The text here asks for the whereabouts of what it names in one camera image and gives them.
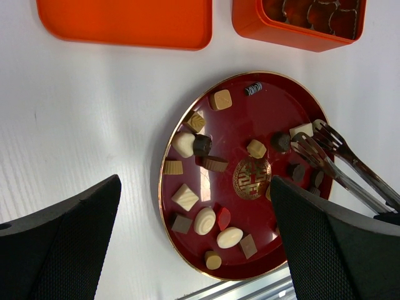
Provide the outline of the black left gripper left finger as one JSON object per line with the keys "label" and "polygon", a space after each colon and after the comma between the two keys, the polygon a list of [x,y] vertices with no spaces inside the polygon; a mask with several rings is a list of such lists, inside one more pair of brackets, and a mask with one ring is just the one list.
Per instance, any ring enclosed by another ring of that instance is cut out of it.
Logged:
{"label": "black left gripper left finger", "polygon": [[94,299],[120,198],[115,174],[2,223],[1,299]]}

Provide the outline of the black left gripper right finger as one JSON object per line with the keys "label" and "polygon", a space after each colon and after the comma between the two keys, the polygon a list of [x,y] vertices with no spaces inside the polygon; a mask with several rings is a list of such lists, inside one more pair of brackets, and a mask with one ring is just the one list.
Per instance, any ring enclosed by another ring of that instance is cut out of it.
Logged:
{"label": "black left gripper right finger", "polygon": [[271,199],[298,299],[399,299],[399,225],[279,176]]}

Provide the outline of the dark heart chocolate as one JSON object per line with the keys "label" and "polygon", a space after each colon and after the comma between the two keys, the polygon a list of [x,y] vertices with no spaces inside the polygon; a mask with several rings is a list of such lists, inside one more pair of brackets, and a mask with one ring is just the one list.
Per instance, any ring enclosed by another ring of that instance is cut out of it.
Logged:
{"label": "dark heart chocolate", "polygon": [[275,132],[271,137],[271,146],[279,153],[285,153],[291,148],[291,136],[286,132]]}

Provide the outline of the tan hexagon chocolate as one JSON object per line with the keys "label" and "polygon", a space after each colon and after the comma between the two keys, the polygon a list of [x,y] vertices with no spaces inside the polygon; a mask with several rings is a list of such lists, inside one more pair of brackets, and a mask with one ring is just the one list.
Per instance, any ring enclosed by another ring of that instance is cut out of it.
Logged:
{"label": "tan hexagon chocolate", "polygon": [[256,159],[261,159],[261,158],[263,158],[264,155],[265,155],[265,153],[266,153],[266,151],[267,151],[266,146],[265,146],[262,142],[260,142],[260,141],[258,141],[258,140],[256,140],[256,139],[253,139],[253,140],[247,145],[246,149],[247,149],[248,153],[249,153],[253,158],[256,158]]}

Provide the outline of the white bar chocolate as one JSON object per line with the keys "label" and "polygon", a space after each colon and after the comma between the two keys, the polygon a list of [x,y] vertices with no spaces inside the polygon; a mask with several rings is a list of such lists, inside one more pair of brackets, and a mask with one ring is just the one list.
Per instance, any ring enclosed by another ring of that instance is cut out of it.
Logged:
{"label": "white bar chocolate", "polygon": [[297,127],[291,128],[289,130],[291,139],[298,133],[305,133],[308,136],[313,137],[313,135],[314,135],[313,124],[309,122],[309,123],[302,124]]}

